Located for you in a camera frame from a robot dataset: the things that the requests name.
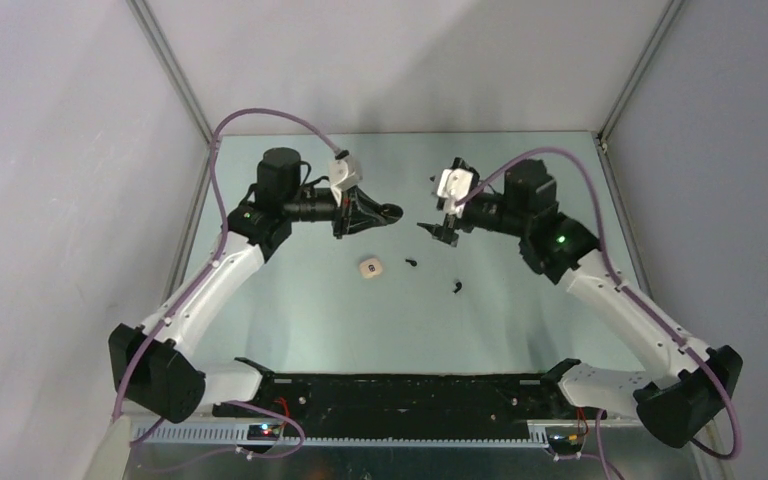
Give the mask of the right controller board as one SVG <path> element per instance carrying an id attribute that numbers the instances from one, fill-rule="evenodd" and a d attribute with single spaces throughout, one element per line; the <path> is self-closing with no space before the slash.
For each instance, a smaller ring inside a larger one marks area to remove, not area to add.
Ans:
<path id="1" fill-rule="evenodd" d="M 548 437 L 548 444 L 552 448 L 557 446 L 560 446 L 561 448 L 572 448 L 574 445 L 580 445 L 585 439 L 586 435 L 583 434 L 553 434 Z"/>

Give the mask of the beige earbud charging case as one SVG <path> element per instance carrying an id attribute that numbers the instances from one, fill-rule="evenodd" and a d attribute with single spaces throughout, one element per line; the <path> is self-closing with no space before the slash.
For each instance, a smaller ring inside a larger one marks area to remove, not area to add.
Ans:
<path id="1" fill-rule="evenodd" d="M 384 271 L 383 264 L 377 257 L 370 257 L 360 262 L 359 272 L 364 279 L 380 276 Z"/>

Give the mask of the right aluminium frame post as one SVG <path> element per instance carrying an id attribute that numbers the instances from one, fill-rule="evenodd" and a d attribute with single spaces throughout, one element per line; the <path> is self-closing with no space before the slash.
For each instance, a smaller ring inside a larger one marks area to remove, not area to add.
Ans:
<path id="1" fill-rule="evenodd" d="M 596 138 L 604 152 L 608 151 L 610 138 L 687 4 L 686 0 L 669 0 L 661 11 L 597 132 Z"/>

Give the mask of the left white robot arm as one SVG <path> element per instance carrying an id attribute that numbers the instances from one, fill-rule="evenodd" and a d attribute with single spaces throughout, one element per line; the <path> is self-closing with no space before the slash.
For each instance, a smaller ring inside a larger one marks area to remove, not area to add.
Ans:
<path id="1" fill-rule="evenodd" d="M 246 197 L 223 215 L 220 234 L 203 266 L 138 326 L 118 325 L 108 338 L 121 414 L 129 400 L 170 423 L 199 408 L 237 400 L 252 416 L 276 403 L 275 388 L 240 361 L 199 367 L 191 356 L 237 289 L 289 238 L 295 222 L 326 222 L 341 239 L 398 222 L 401 207 L 380 204 L 359 187 L 358 163 L 347 151 L 328 165 L 325 188 L 302 175 L 306 163 L 287 147 L 264 152 Z"/>

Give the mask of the aluminium frame post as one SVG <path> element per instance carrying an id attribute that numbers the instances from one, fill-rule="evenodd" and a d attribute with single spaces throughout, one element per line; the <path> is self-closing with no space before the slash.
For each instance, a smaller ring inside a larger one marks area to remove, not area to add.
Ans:
<path id="1" fill-rule="evenodd" d="M 173 90 L 206 144 L 211 143 L 213 129 L 197 95 L 181 66 L 154 9 L 146 0 L 127 0 L 134 19 L 142 30 Z"/>
<path id="2" fill-rule="evenodd" d="M 597 132 L 596 138 L 604 152 L 608 151 L 610 138 L 687 4 L 686 0 L 669 0 L 661 11 Z"/>

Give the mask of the left controller board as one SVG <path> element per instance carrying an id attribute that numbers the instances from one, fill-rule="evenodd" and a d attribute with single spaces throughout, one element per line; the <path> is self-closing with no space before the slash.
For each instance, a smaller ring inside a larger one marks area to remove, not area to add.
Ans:
<path id="1" fill-rule="evenodd" d="M 277 441 L 282 435 L 282 424 L 250 424 L 247 429 L 248 441 Z"/>

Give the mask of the controller board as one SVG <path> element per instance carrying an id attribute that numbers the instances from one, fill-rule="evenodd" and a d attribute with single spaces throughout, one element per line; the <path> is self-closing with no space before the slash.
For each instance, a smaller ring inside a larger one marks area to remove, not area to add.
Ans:
<path id="1" fill-rule="evenodd" d="M 247 429 L 248 441 L 277 441 L 282 435 L 282 424 L 250 424 Z"/>
<path id="2" fill-rule="evenodd" d="M 586 435 L 583 434 L 553 434 L 548 437 L 548 444 L 552 448 L 557 446 L 560 446 L 561 448 L 572 448 L 574 445 L 580 445 L 585 439 Z"/>

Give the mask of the left aluminium frame post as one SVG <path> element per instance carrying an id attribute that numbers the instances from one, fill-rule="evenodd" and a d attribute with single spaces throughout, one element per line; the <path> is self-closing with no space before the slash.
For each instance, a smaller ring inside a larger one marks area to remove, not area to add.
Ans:
<path id="1" fill-rule="evenodd" d="M 197 95 L 181 66 L 154 9 L 146 0 L 127 0 L 134 19 L 142 30 L 173 90 L 206 144 L 211 143 L 213 129 Z"/>

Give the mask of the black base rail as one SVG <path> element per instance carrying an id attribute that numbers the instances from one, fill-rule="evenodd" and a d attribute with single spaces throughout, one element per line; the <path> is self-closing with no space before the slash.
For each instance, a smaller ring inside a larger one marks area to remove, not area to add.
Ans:
<path id="1" fill-rule="evenodd" d="M 525 440 L 531 421 L 580 417 L 534 373 L 267 373 L 251 403 L 326 441 Z"/>

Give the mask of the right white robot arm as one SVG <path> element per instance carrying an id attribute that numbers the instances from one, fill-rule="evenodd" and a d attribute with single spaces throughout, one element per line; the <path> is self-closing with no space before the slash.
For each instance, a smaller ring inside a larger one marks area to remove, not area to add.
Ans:
<path id="1" fill-rule="evenodd" d="M 556 180 L 543 161 L 526 159 L 502 177 L 502 192 L 485 192 L 478 172 L 455 159 L 435 182 L 444 220 L 423 229 L 450 246 L 474 229 L 516 238 L 529 268 L 593 311 L 642 366 L 605 370 L 567 359 L 542 378 L 545 411 L 566 418 L 579 407 L 602 409 L 640 421 L 669 447 L 693 442 L 729 407 L 740 354 L 691 334 L 611 266 L 599 238 L 560 210 Z"/>

